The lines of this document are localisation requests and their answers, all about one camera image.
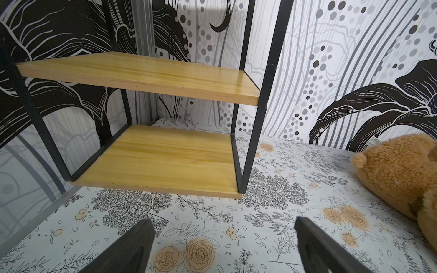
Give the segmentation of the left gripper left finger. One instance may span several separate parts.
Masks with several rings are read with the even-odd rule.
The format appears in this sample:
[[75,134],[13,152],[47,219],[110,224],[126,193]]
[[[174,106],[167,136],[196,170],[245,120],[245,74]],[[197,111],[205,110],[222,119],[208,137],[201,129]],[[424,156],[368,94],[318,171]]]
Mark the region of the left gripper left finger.
[[80,271],[82,273],[144,273],[154,237],[152,221],[143,219]]

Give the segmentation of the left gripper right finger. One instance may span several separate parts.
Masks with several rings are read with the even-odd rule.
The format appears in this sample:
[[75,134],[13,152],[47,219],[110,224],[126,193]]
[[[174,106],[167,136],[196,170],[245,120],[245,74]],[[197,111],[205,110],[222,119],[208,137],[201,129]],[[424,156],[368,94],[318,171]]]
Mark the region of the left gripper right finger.
[[369,273],[346,249],[307,217],[297,217],[298,251],[307,273]]

